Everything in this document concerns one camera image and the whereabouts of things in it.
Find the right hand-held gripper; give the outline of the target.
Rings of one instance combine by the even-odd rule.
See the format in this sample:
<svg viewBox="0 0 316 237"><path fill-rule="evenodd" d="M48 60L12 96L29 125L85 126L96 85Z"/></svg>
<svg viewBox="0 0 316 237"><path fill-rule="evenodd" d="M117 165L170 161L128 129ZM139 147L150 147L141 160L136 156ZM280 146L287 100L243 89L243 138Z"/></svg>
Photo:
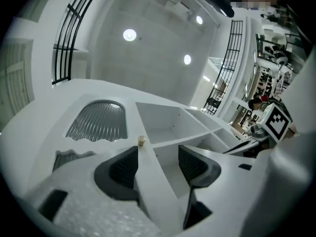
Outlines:
<svg viewBox="0 0 316 237"><path fill-rule="evenodd" d="M253 111L261 111L262 115L254 125L250 127L250 134L254 138L269 136L275 142L280 142L285 138L292 138L298 135L296 127L286 113L286 109L280 104L250 104ZM241 154L260 145L254 139L246 140L239 145L223 152L223 154Z"/></svg>

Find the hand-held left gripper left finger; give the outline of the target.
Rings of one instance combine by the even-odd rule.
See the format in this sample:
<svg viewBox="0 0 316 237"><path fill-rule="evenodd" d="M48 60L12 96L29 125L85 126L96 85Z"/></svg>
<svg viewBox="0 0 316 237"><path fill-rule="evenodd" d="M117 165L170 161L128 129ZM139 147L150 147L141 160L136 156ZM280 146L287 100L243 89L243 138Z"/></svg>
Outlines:
<svg viewBox="0 0 316 237"><path fill-rule="evenodd" d="M22 198L50 237L160 237L135 187L138 147L57 151L52 173Z"/></svg>

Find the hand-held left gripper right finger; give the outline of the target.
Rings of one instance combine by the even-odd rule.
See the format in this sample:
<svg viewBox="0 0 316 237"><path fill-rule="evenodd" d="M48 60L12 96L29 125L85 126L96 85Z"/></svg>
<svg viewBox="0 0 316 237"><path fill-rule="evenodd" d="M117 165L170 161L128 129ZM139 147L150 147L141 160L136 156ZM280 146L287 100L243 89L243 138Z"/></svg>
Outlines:
<svg viewBox="0 0 316 237"><path fill-rule="evenodd" d="M189 184L182 237L239 237L265 178L270 151L256 158L179 146L179 167Z"/></svg>

